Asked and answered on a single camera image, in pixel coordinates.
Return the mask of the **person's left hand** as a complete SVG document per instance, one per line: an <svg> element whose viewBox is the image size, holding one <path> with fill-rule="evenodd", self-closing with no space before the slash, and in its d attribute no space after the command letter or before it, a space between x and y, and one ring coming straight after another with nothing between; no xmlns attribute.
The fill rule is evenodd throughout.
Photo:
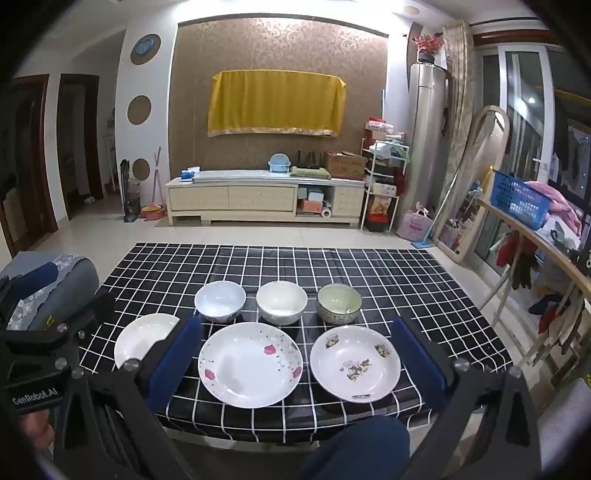
<svg viewBox="0 0 591 480"><path fill-rule="evenodd" d="M54 430L50 424L50 411L41 410L19 418L22 431L38 450L48 449L54 441Z"/></svg>

